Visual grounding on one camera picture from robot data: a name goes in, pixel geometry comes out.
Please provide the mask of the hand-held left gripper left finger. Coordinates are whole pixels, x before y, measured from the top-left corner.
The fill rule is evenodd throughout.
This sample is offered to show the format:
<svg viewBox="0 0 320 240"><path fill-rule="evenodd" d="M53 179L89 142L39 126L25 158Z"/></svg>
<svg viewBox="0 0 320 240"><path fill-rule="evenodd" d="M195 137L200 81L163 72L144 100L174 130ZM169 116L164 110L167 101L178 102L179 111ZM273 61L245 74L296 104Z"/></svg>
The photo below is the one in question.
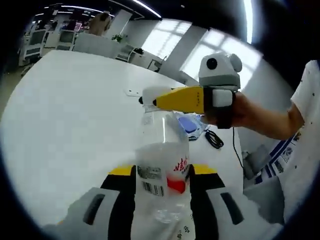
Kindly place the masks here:
<svg viewBox="0 0 320 240"><path fill-rule="evenodd" d="M129 240L135 210L136 167L112 170L100 187L73 202L63 220L43 231L52 240Z"/></svg>

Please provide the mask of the person's right hand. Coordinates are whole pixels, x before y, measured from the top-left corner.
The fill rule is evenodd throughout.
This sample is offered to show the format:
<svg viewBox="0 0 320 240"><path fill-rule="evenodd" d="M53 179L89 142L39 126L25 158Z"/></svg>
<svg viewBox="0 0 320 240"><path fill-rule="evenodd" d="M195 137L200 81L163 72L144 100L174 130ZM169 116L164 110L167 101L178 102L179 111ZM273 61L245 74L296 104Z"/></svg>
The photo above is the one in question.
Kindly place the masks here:
<svg viewBox="0 0 320 240"><path fill-rule="evenodd" d="M250 128L252 126L251 102L241 92L234 94L231 112L217 114L213 110L201 116L202 123L217 126L219 129L231 127Z"/></svg>

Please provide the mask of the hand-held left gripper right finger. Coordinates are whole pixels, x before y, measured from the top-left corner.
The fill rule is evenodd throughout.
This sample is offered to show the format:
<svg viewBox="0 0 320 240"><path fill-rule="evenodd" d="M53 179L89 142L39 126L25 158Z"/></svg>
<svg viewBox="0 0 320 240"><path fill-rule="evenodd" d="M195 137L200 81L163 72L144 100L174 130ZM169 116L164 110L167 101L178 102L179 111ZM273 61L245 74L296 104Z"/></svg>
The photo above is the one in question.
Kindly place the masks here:
<svg viewBox="0 0 320 240"><path fill-rule="evenodd" d="M228 188L217 171L205 164L190 165L190 207L197 240L258 240L265 222L257 205Z"/></svg>

